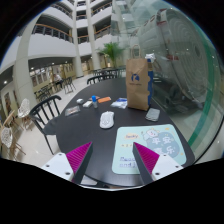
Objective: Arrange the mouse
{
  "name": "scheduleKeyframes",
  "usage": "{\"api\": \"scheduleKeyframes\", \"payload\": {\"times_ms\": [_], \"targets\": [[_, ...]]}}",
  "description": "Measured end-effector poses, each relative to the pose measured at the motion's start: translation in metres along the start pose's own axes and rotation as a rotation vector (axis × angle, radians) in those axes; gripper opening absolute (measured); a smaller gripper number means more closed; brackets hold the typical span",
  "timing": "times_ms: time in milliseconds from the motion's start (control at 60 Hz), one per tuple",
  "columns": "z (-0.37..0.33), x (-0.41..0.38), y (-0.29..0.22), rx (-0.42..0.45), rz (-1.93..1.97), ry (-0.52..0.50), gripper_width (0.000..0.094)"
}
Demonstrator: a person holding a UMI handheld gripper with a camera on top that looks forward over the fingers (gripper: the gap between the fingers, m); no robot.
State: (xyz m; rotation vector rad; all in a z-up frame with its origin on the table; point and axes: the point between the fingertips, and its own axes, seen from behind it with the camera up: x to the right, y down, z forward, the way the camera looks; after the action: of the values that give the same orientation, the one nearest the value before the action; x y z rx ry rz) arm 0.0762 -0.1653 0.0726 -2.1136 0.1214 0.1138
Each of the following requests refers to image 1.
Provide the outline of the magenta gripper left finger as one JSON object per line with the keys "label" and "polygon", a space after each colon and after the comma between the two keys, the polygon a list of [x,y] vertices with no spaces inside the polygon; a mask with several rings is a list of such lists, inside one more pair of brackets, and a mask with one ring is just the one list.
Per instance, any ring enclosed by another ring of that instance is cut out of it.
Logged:
{"label": "magenta gripper left finger", "polygon": [[93,143],[81,145],[69,153],[57,153],[42,169],[75,184],[80,184],[93,152]]}

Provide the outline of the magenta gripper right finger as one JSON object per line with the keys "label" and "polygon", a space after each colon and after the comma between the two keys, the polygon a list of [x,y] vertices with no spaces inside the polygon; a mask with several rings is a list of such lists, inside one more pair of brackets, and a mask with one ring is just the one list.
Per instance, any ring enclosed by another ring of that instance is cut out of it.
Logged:
{"label": "magenta gripper right finger", "polygon": [[133,155],[144,185],[182,169],[182,166],[169,155],[159,155],[136,142],[133,143]]}

